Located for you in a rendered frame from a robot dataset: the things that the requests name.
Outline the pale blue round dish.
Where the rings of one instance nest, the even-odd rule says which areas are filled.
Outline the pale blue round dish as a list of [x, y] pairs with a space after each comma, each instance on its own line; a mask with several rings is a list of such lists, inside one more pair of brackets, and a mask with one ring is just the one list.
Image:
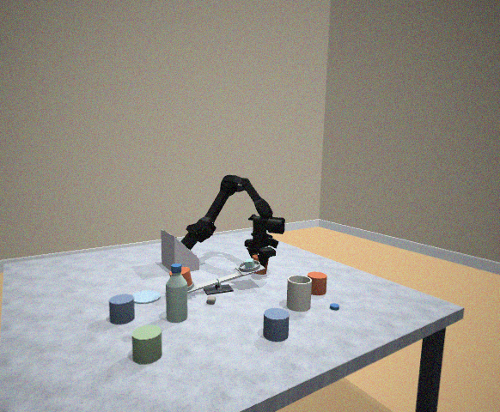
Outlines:
[[133, 294], [135, 303], [149, 304], [161, 298], [161, 294], [154, 290], [144, 290]]

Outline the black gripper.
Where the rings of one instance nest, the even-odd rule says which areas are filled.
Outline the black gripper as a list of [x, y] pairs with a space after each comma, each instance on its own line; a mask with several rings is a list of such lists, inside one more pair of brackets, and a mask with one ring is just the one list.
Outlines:
[[[252, 239], [246, 239], [244, 246], [247, 248], [251, 258], [253, 255], [257, 255], [260, 264], [265, 267], [268, 259], [270, 257], [276, 256], [276, 251], [271, 247], [265, 247], [266, 237], [268, 234], [265, 233], [251, 233]], [[258, 255], [259, 254], [259, 255]]]

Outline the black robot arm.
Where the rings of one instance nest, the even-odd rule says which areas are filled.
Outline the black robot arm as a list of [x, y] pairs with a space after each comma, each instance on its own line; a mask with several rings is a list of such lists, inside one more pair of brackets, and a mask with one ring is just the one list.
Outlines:
[[[266, 230], [268, 230], [269, 233], [283, 234], [285, 230], [285, 219], [283, 217], [272, 217], [273, 212], [269, 203], [259, 196], [250, 180], [236, 175], [226, 175], [223, 177], [220, 191], [208, 212], [203, 218], [199, 219], [197, 223], [187, 226], [186, 230], [188, 234], [183, 238], [181, 243], [191, 251], [197, 242], [202, 243], [213, 235], [216, 230], [214, 222], [222, 210], [223, 205], [230, 196], [235, 194], [235, 192], [241, 191], [247, 191], [259, 213], [259, 216], [253, 214], [248, 218], [248, 220], [253, 221], [253, 231], [255, 233], [265, 233]], [[279, 241], [268, 234], [265, 241], [265, 247], [272, 246], [277, 249], [278, 242]]]

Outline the grey balance beam with round pans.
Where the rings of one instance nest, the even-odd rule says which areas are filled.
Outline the grey balance beam with round pans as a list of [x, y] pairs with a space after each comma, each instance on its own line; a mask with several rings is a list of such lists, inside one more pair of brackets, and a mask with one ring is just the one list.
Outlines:
[[233, 292], [234, 289], [232, 289], [228, 284], [221, 285], [221, 283], [227, 282], [227, 281], [230, 281], [230, 280], [242, 277], [242, 276], [247, 276], [247, 275], [250, 275], [254, 272], [265, 270], [265, 267], [263, 267], [259, 261], [254, 260], [254, 265], [255, 265], [254, 268], [246, 269], [245, 263], [243, 262], [239, 266], [235, 267], [239, 271], [238, 273], [234, 273], [232, 275], [224, 276], [224, 277], [221, 277], [221, 278], [209, 281], [209, 282], [204, 282], [204, 283], [201, 283], [198, 285], [195, 285], [194, 281], [192, 281], [192, 285], [187, 288], [187, 293], [191, 293], [191, 292], [197, 291], [199, 289], [203, 289], [207, 295]]

